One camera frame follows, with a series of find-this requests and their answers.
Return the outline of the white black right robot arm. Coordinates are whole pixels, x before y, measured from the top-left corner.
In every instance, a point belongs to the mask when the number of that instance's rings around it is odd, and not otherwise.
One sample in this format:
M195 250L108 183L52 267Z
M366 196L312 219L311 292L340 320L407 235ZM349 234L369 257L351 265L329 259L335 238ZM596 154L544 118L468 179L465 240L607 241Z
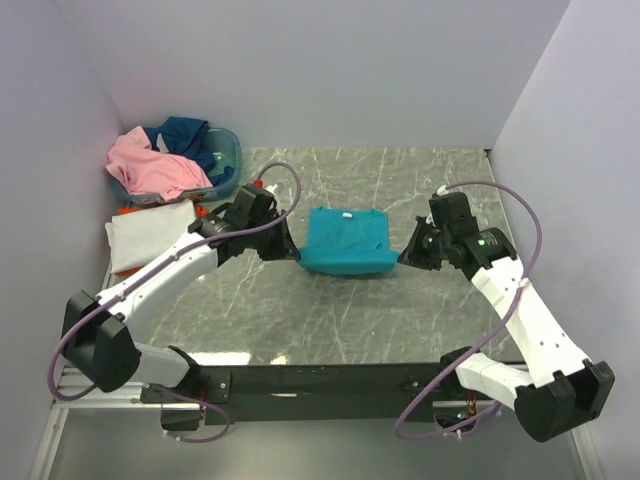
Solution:
M597 419L615 375L593 362L557 322L529 280L506 234L481 229L467 196L441 188L429 200L398 261L422 270L444 262L460 270L501 317L526 364L519 370L489 358L479 347L464 347L441 359L441 371L418 394L439 389L452 399L476 392L497 407L513 410L525 432L548 441Z

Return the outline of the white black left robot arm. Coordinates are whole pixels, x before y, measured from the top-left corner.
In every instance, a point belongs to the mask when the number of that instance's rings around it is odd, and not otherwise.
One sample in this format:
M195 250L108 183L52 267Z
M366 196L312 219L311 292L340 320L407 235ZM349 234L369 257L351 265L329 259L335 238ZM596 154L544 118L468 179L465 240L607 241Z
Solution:
M156 348L133 339L130 326L151 318L198 277L254 250L263 261L297 260L286 214L257 183L191 223L173 245L127 280L91 296L75 294L66 305L56 353L108 393L129 381L161 385L176 401L202 388L201 367L176 347Z

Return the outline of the teal t shirt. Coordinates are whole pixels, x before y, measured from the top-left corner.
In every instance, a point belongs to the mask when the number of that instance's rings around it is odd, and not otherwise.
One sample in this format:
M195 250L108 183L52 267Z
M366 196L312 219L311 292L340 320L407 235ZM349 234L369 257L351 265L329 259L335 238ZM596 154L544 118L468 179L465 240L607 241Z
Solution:
M334 276L389 273L399 257L390 246L388 215L375 209L313 208L299 252L302 268Z

